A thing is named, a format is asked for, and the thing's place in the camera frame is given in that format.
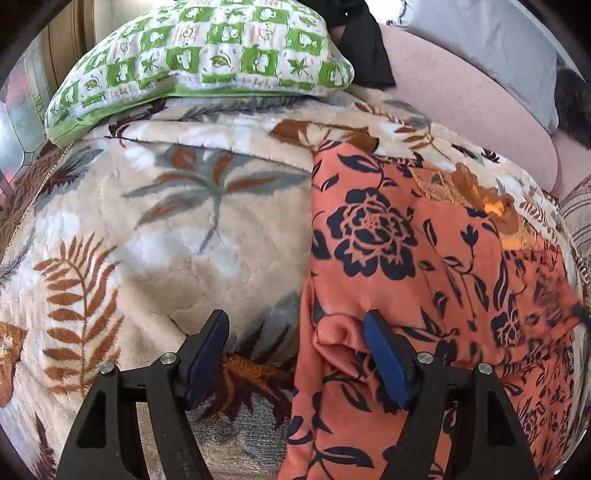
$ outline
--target decorative glass window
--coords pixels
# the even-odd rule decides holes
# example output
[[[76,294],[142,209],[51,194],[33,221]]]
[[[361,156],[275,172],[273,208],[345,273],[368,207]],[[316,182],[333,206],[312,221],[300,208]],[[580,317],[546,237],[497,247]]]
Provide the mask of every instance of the decorative glass window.
[[[0,88],[0,206],[45,143],[50,95],[37,37]]]

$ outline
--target orange embroidered fabric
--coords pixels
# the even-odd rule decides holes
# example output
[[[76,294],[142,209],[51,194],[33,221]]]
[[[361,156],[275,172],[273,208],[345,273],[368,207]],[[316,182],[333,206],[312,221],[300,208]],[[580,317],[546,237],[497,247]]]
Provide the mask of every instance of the orange embroidered fabric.
[[[407,414],[387,396],[363,341],[361,319],[371,309],[417,351],[462,368],[493,365],[540,477],[550,478],[563,454],[572,328],[584,311],[561,253],[541,237],[535,248],[504,251],[495,222],[472,202],[425,196],[421,168],[460,189],[453,174],[414,156],[377,157],[338,141],[317,152],[310,276],[280,480],[378,480],[396,455]],[[499,201],[504,210],[512,205]],[[452,444],[448,407],[433,480],[443,478]]]

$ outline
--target green and white pillow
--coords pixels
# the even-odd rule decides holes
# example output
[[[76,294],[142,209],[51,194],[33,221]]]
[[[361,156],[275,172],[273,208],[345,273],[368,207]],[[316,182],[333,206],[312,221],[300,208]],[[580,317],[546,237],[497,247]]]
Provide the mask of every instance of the green and white pillow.
[[[101,119],[168,96],[324,96],[353,67],[295,0],[184,0],[114,31],[74,66],[46,113],[59,147]]]

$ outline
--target dark blue flower print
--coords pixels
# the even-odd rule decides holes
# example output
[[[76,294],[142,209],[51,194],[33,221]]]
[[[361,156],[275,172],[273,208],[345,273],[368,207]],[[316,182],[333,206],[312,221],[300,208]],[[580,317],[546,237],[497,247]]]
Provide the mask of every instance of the dark blue flower print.
[[[361,273],[370,277],[378,266],[392,280],[415,276],[413,253],[417,246],[410,220],[390,205],[377,189],[351,190],[345,197],[347,205],[326,221],[334,239],[342,239],[335,249],[335,258],[343,262],[345,273],[354,277]]]

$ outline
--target bed sheet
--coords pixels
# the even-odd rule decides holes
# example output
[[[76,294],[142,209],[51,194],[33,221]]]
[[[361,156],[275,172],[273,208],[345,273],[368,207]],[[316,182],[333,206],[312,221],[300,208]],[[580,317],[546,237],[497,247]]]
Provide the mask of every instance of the bed sheet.
[[[570,284],[586,294],[572,239],[533,178],[407,103],[358,87],[323,101],[151,103],[42,158],[2,214],[0,424],[39,478],[54,473],[101,362],[147,365],[214,308],[232,331],[191,428],[215,478],[274,478],[317,241],[312,158],[325,140],[445,171],[465,165],[513,198],[521,227],[561,248]],[[584,329],[575,338],[572,432],[583,426],[588,377]],[[139,420],[151,478],[164,478],[146,408]]]

